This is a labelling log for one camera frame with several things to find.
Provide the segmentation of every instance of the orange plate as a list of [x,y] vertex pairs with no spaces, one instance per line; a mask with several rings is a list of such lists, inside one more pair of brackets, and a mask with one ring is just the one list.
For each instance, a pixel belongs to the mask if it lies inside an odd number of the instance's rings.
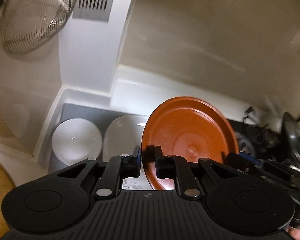
[[172,179],[158,179],[154,154],[147,146],[161,146],[164,155],[185,157],[197,162],[201,157],[223,162],[222,153],[238,153],[234,131],[213,106],[198,98],[176,97],[159,105],[146,123],[141,148],[146,176],[153,189],[174,189]]

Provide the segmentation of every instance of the white bowl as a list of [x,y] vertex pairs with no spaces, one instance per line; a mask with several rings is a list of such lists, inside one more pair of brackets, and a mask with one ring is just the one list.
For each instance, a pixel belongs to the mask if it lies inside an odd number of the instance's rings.
[[[103,142],[103,160],[109,161],[111,157],[121,154],[133,153],[136,145],[141,145],[143,130],[148,118],[138,115],[125,115],[115,119],[108,127]],[[123,180],[122,189],[152,190],[146,178],[141,163],[138,178]]]
[[98,158],[102,135],[92,122],[75,118],[60,124],[52,136],[52,150],[64,164],[72,165],[89,157]]

